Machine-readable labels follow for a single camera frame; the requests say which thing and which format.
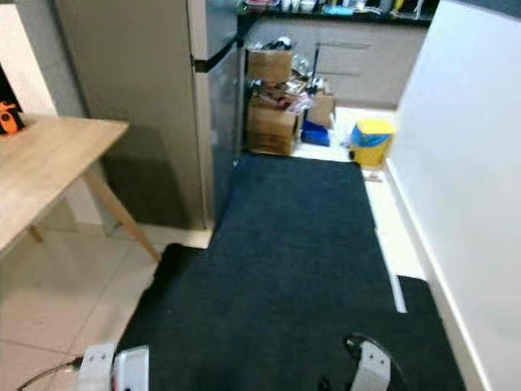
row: table leg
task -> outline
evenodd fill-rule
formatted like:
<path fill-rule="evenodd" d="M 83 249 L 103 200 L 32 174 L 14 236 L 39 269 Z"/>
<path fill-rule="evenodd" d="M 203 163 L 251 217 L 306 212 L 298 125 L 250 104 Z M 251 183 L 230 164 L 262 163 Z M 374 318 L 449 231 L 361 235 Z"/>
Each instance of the table leg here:
<path fill-rule="evenodd" d="M 37 231 L 35 226 L 29 226 L 27 231 L 29 231 L 29 234 L 33 237 L 35 242 L 38 242 L 38 243 L 43 242 L 43 238 L 40 235 L 40 233 Z"/>
<path fill-rule="evenodd" d="M 91 171 L 86 171 L 83 174 L 85 182 L 89 186 L 109 211 L 116 217 L 116 219 L 123 224 L 126 230 L 148 251 L 152 258 L 159 262 L 161 255 L 152 247 L 150 241 L 141 231 L 139 225 L 130 215 L 126 207 L 118 200 L 116 195 L 112 192 L 110 187 L 101 180 L 96 174 Z"/>

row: refrigerator door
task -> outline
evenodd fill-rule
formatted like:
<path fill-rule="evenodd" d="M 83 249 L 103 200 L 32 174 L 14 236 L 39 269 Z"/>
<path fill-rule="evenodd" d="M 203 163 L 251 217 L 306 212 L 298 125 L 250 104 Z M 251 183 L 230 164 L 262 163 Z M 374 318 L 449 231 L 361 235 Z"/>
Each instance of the refrigerator door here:
<path fill-rule="evenodd" d="M 195 74 L 207 227 L 218 221 L 230 191 L 238 140 L 238 81 L 239 56 L 235 45 L 209 72 Z"/>
<path fill-rule="evenodd" d="M 237 0 L 188 0 L 192 57 L 211 59 L 237 33 Z"/>

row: cable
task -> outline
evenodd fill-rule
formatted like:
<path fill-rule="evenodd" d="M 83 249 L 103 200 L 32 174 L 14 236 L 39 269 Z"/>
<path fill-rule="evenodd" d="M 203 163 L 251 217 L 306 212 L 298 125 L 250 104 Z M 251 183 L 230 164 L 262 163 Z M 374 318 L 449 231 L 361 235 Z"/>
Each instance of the cable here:
<path fill-rule="evenodd" d="M 400 378 L 404 382 L 405 389 L 410 389 L 409 382 L 407 381 L 407 378 L 405 377 L 404 372 L 401 370 L 400 365 L 398 365 L 398 362 L 394 359 L 391 353 L 387 349 L 385 349 L 377 340 L 371 338 L 370 336 L 367 336 L 365 334 L 362 334 L 361 332 L 350 332 L 347 334 L 347 336 L 344 338 L 344 344 L 346 349 L 348 350 L 351 357 L 357 361 L 360 360 L 360 353 L 358 352 L 358 355 L 356 356 L 354 352 L 352 351 L 352 344 L 350 343 L 352 338 L 359 338 L 362 340 L 367 340 L 371 344 L 377 346 L 380 350 L 382 350 L 391 360 L 392 365 L 398 370 L 398 373 L 400 373 Z"/>
<path fill-rule="evenodd" d="M 69 368 L 69 367 L 72 367 L 72 368 L 74 368 L 77 371 L 78 369 L 80 369 L 82 361 L 83 361 L 83 356 L 78 356 L 78 357 L 74 358 L 73 360 L 71 360 L 69 362 L 66 362 L 64 364 L 60 364 L 57 367 L 52 367 L 50 369 L 47 369 L 46 371 L 41 372 L 41 373 L 37 374 L 36 376 L 33 376 L 31 379 L 27 380 L 20 387 L 18 387 L 16 389 L 16 391 L 23 391 L 28 386 L 30 386 L 32 383 L 34 383 L 34 382 L 36 382 L 36 381 L 38 381 L 40 379 L 43 379 L 44 377 L 46 377 L 46 376 L 48 376 L 48 375 L 50 375 L 52 373 L 56 373 L 58 371 L 62 371 L 63 369 L 66 369 L 66 368 Z"/>

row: orange object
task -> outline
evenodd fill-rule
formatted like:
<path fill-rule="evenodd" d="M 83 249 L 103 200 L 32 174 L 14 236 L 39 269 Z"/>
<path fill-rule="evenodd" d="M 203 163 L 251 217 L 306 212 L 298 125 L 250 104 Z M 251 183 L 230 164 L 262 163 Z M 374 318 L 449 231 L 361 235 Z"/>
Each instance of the orange object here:
<path fill-rule="evenodd" d="M 23 128 L 16 105 L 0 102 L 0 134 L 14 134 Z"/>

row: kitchen cabinet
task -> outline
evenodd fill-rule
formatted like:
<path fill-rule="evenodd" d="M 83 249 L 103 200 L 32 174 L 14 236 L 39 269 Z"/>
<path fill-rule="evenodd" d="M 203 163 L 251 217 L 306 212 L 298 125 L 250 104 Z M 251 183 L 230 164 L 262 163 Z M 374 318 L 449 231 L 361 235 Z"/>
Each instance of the kitchen cabinet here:
<path fill-rule="evenodd" d="M 246 45 L 288 36 L 294 53 L 313 61 L 331 82 L 338 105 L 395 108 L 427 34 L 424 27 L 329 20 L 259 20 Z"/>

